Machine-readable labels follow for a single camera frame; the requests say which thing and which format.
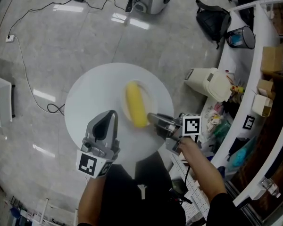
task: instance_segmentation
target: white container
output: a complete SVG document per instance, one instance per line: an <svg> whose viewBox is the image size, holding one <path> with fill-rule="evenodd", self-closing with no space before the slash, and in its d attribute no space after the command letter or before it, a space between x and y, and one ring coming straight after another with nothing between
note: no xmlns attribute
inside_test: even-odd
<svg viewBox="0 0 283 226"><path fill-rule="evenodd" d="M263 116L268 117L272 110L273 101L262 95L256 95L252 106L252 111Z"/></svg>
<svg viewBox="0 0 283 226"><path fill-rule="evenodd" d="M216 68L191 69L184 82L193 90L218 102L227 101L232 94L231 83L226 75Z"/></svg>

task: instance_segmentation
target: black handle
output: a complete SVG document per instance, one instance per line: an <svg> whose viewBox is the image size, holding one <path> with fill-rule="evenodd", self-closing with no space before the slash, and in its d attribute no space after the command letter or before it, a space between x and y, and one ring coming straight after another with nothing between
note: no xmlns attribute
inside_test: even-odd
<svg viewBox="0 0 283 226"><path fill-rule="evenodd" d="M277 171L277 169L280 166L280 164L282 163L282 161L283 161L283 146L282 146L279 154L277 155L277 158L275 159L274 163L272 164L272 166L269 168L269 170L265 174L265 177L271 178L274 175L274 173Z"/></svg>

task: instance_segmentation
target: black shirt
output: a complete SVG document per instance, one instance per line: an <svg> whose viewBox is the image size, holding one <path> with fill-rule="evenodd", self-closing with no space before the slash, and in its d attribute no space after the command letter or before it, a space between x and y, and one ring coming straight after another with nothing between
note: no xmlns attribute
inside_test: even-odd
<svg viewBox="0 0 283 226"><path fill-rule="evenodd" d="M115 208L115 214L102 216L100 225L185 225L185 213L178 202L142 200L137 204L121 205L124 202L120 202L119 207ZM242 225L240 213L228 194L218 194L210 204L207 226Z"/></svg>

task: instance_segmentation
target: gray tiled floor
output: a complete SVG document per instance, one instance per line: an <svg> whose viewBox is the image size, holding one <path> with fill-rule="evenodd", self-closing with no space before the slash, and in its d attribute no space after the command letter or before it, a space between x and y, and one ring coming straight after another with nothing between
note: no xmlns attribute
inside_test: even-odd
<svg viewBox="0 0 283 226"><path fill-rule="evenodd" d="M10 1L2 0L0 21ZM77 147L63 116L46 114L35 105L18 45L5 43L10 26L28 9L52 1L67 0L13 0L0 30L0 77L16 84L17 115L0 132L0 183L32 209L40 199L49 197L52 204L73 211L86 184L84 176L75 171ZM87 1L101 6L105 0ZM127 0L116 1L125 7ZM231 6L227 0L202 1ZM191 67L216 66L219 51L196 22L195 0L171 0L156 16L136 11L126 14L111 2L101 11L74 1L69 5L83 11L53 11L51 5L29 13L12 29L11 34L20 40L33 89L55 97L55 103L62 105L84 72L105 63L125 62L146 68L165 84L175 114L200 111L203 96L187 88L183 78ZM134 25L136 21L148 29ZM43 107L50 102L36 99ZM33 145L55 156L47 156Z"/></svg>

